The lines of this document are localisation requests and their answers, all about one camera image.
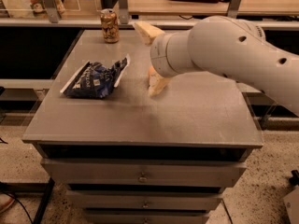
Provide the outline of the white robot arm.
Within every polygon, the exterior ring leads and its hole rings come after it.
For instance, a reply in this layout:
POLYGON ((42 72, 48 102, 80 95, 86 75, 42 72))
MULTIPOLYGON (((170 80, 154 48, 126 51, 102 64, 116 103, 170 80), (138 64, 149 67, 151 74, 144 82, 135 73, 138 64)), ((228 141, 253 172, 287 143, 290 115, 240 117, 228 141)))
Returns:
POLYGON ((255 23, 212 16, 173 34, 144 21, 134 28, 150 46, 149 95, 172 77, 207 71, 262 91, 299 115, 299 56, 268 43, 255 23))

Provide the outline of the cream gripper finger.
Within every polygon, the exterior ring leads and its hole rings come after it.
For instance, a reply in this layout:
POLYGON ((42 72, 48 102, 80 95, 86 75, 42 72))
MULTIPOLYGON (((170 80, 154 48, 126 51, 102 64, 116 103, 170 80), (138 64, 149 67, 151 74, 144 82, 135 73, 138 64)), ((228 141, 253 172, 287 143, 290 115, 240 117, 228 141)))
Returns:
POLYGON ((145 21, 137 21, 133 27, 145 45, 151 45, 158 36, 164 35, 162 29, 145 21))
POLYGON ((154 72, 149 76, 149 96, 158 95, 170 81, 169 77, 162 77, 154 69, 154 72))

